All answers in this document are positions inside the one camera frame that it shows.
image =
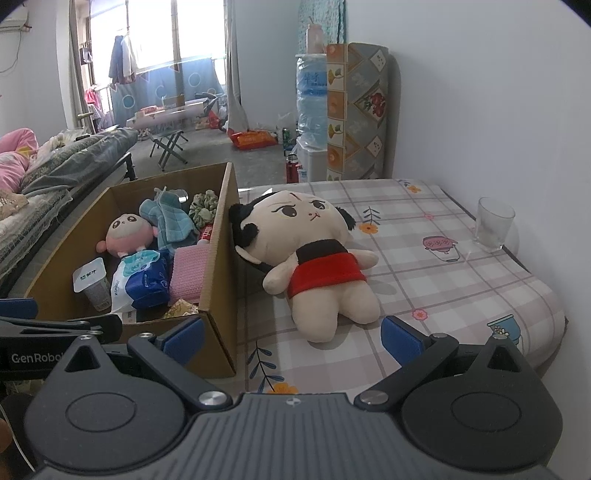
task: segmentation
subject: blue curtain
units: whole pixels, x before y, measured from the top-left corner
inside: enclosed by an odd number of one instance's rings
[[[175,65],[160,67],[147,72],[138,73],[134,83],[116,84],[111,87],[113,116],[115,123],[125,125],[135,113],[147,106],[162,105],[162,98],[184,94],[185,101],[193,100],[196,93],[222,93],[212,59],[184,61],[182,73],[177,72]],[[183,91],[177,91],[176,76],[183,76]]]

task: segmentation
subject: red thermos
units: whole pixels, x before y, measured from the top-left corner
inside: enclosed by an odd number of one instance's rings
[[[285,161],[285,182],[286,183],[299,183],[300,175],[297,171],[298,160],[297,155],[290,153]]]

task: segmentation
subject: pink towel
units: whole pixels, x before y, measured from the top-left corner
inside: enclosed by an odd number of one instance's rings
[[[180,299],[189,303],[199,303],[209,246],[210,244],[191,245],[175,250],[169,305]]]

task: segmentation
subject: white wall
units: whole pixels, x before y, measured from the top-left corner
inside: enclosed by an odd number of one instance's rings
[[[67,128],[64,98],[71,102],[69,71],[62,75],[62,92],[58,51],[63,67],[64,58],[66,61],[69,58],[68,3],[68,0],[27,2],[29,25],[33,28],[22,34],[19,60],[14,71],[0,75],[0,135],[28,127],[42,144]],[[18,33],[0,34],[0,70],[14,61],[17,47]],[[67,103],[65,109],[69,110],[70,105]]]
[[[0,70],[6,70],[16,58],[18,33],[0,34]],[[25,106],[21,90],[19,64],[0,73],[0,136],[24,126]]]
[[[235,0],[242,106],[250,128],[296,112],[297,0]]]
[[[517,211],[518,256],[570,320],[544,377],[564,418],[550,466],[588,479],[591,28],[559,0],[348,0],[348,14],[349,41],[400,66],[394,176]]]
[[[64,105],[66,125],[76,127],[76,106],[72,98],[72,87],[76,79],[72,78],[70,70],[70,2],[59,0],[56,11],[56,56],[57,74],[60,82],[61,101]]]
[[[21,47],[22,91],[27,102],[27,124],[39,144],[67,128],[57,60],[57,12],[67,0],[29,0],[29,25]]]

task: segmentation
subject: air conditioner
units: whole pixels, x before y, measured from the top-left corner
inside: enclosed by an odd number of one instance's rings
[[[16,8],[6,19],[0,22],[0,33],[28,31],[29,10],[24,5]]]

